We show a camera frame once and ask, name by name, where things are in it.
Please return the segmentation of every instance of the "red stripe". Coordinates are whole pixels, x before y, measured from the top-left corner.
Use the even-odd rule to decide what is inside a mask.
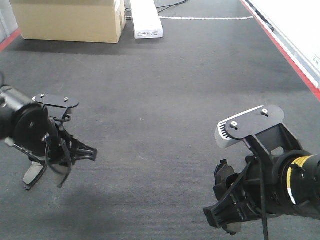
[[[15,30],[10,37],[8,37],[6,40],[4,40],[0,44],[0,53],[6,49],[19,35],[21,34],[20,29]]]
[[[300,76],[300,78],[304,81],[304,83],[308,86],[308,88],[311,90],[311,92],[316,96],[316,98],[320,101],[320,90],[316,88],[315,85],[310,81],[310,79],[304,74],[304,72],[300,69],[300,67],[293,61],[293,59],[289,56],[289,54],[281,47],[281,45],[278,43],[278,41],[275,39],[275,37],[266,29],[266,27],[262,24],[261,19],[256,17],[254,14],[254,11],[252,8],[248,7],[245,3],[245,0],[240,0],[242,4],[252,13],[254,18],[258,21],[260,26],[263,28],[265,33],[269,36],[269,38],[272,40],[274,45],[278,48],[278,50],[282,53],[282,55],[285,57],[285,59],[288,61],[288,63],[292,66],[292,68],[295,70],[295,72]]]

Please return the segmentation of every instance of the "yellow label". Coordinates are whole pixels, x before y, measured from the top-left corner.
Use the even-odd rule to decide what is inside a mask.
[[[291,164],[297,164],[299,167],[303,167],[303,165],[305,164],[305,162],[311,158],[312,156],[302,156],[302,157],[298,157],[296,160],[294,160]],[[291,173],[292,173],[292,168],[289,167],[288,172],[286,174],[286,186],[288,189],[291,188],[291,184],[290,184],[290,178],[291,178]]]

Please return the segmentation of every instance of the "bolt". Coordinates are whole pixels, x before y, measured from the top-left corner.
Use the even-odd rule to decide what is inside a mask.
[[[262,115],[266,115],[267,113],[268,113],[268,110],[267,110],[267,109],[265,109],[265,108],[262,109],[262,111],[261,111],[261,114],[262,114]]]
[[[236,121],[232,121],[230,127],[234,129],[236,126],[238,126],[238,123]]]

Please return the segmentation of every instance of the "black cable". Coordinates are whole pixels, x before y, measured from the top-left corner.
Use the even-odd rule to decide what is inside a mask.
[[[162,9],[160,11],[158,11],[158,14],[169,9],[169,8],[172,8],[174,6],[179,6],[179,5],[182,5],[182,4],[185,4],[186,2],[188,2],[189,0],[183,0],[183,1],[180,1],[180,2],[177,2],[175,4],[171,4],[171,5],[164,5],[164,6],[157,6],[156,9],[162,9],[162,8],[165,8],[165,9]],[[131,8],[126,8],[125,11],[131,11]]]
[[[49,161],[49,150],[50,150],[50,145],[51,145],[51,140],[50,140],[50,136],[49,134],[47,134],[45,137],[44,137],[44,140],[45,140],[45,157],[44,157],[44,160],[45,160],[45,163],[49,166],[49,168],[51,168],[51,170],[53,172],[55,172],[56,174],[59,174],[59,175],[65,175],[66,177],[68,177],[68,175],[70,174],[71,170],[72,170],[72,162],[71,162],[71,157],[70,157],[70,153],[68,151],[68,147],[66,145],[66,142],[64,139],[61,139],[61,146],[62,146],[62,149],[63,149],[63,152],[65,154],[65,157],[67,158],[67,163],[68,163],[68,172],[67,173],[64,173],[64,172],[61,172],[59,170],[57,170],[53,164],[50,163]]]
[[[2,88],[5,85],[5,75],[2,71],[0,71],[0,79],[1,79],[1,86],[0,88]]]
[[[67,123],[67,122],[71,121],[71,117],[69,115],[66,115],[65,117],[66,117],[66,119],[60,119],[60,118],[53,117],[53,120],[60,122],[60,123]]]
[[[262,228],[263,228],[263,239],[269,240],[268,233],[268,220],[267,220],[267,206],[266,206],[266,192],[265,192],[265,181],[264,181],[264,169],[262,160],[257,156],[260,167],[260,192],[261,192],[261,210],[262,210]]]

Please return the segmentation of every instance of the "gray carpet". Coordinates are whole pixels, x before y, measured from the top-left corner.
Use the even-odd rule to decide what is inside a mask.
[[[159,1],[167,4],[171,1]],[[172,17],[247,17],[238,0],[190,0]],[[164,38],[134,40],[131,21],[118,44],[17,38],[0,53],[6,82],[32,97],[80,102],[66,129],[98,149],[56,188],[49,170],[31,191],[30,162],[0,144],[1,240],[256,240],[261,221],[236,236],[209,227],[213,172],[227,158],[237,171],[249,153],[220,149],[219,121],[275,104],[306,150],[319,151],[318,100],[255,19],[162,20]],[[318,239],[319,221],[270,219],[271,240]]]

